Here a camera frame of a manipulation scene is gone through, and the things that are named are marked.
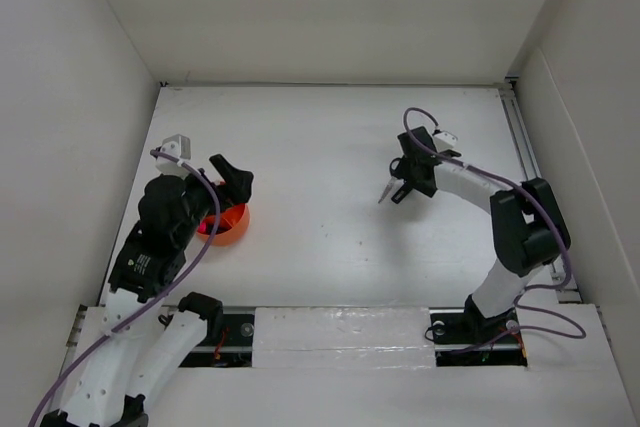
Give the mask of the black blue utility knife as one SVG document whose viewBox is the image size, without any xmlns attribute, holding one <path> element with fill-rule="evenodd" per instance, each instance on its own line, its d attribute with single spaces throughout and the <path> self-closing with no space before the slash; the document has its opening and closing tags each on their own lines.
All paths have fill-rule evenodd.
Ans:
<svg viewBox="0 0 640 427">
<path fill-rule="evenodd" d="M 391 197 L 394 204 L 400 204 L 411 192 L 413 187 L 409 183 L 404 183 Z"/>
</svg>

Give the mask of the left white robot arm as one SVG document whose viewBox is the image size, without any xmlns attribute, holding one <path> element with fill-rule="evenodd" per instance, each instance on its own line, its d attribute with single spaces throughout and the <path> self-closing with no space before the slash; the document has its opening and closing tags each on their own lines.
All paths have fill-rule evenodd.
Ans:
<svg viewBox="0 0 640 427">
<path fill-rule="evenodd" d="M 248 203 L 254 175 L 215 154 L 209 161 L 222 178 L 215 183 L 175 154 L 151 154 L 160 174 L 145 186 L 112 267 L 101 335 L 60 373 L 32 426 L 146 426 L 149 408 L 188 353 L 222 334 L 221 301 L 191 292 L 151 350 L 141 352 L 163 300 L 204 256 L 185 255 L 198 228 L 206 217 L 220 222 L 228 209 Z"/>
</svg>

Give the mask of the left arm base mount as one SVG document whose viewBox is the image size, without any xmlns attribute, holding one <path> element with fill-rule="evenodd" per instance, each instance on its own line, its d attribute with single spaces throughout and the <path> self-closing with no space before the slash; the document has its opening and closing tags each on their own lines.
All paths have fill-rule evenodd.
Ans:
<svg viewBox="0 0 640 427">
<path fill-rule="evenodd" d="M 193 310 L 207 315 L 207 333 L 179 364 L 181 368 L 244 368 L 252 366 L 255 308 L 225 308 L 213 297 L 191 292 L 158 315 L 167 329 L 176 312 Z"/>
</svg>

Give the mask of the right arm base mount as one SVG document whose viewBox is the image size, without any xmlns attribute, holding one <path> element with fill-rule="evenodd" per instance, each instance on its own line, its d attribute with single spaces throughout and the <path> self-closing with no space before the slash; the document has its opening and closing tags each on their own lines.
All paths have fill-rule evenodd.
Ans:
<svg viewBox="0 0 640 427">
<path fill-rule="evenodd" d="M 437 367 L 526 367 L 521 335 L 508 332 L 517 325 L 514 309 L 484 325 L 463 308 L 434 309 L 424 337 L 434 346 Z"/>
</svg>

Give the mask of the black handled scissors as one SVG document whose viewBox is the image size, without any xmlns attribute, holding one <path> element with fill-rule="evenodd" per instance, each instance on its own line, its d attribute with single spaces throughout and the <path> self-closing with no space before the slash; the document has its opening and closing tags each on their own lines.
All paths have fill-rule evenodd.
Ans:
<svg viewBox="0 0 640 427">
<path fill-rule="evenodd" d="M 390 164 L 389 164 L 389 181 L 387 182 L 387 184 L 385 185 L 379 199 L 378 199 L 378 204 L 381 204 L 391 193 L 391 191 L 394 188 L 394 185 L 396 184 L 397 178 L 395 177 L 394 171 L 396 169 L 396 167 L 398 166 L 398 164 L 400 163 L 401 159 L 399 157 L 394 158 Z"/>
</svg>

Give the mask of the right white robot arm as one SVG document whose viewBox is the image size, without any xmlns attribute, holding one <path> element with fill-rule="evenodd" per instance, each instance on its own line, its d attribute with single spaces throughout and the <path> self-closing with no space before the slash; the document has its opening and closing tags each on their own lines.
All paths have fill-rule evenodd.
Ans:
<svg viewBox="0 0 640 427">
<path fill-rule="evenodd" d="M 434 140 L 424 127 L 398 135 L 402 156 L 391 162 L 390 174 L 403 185 L 392 201 L 398 204 L 413 191 L 428 197 L 443 191 L 490 215 L 496 261 L 467 297 L 462 316 L 465 334 L 483 341 L 540 268 L 568 254 L 571 237 L 546 180 L 516 184 L 463 162 L 453 150 L 437 152 Z"/>
</svg>

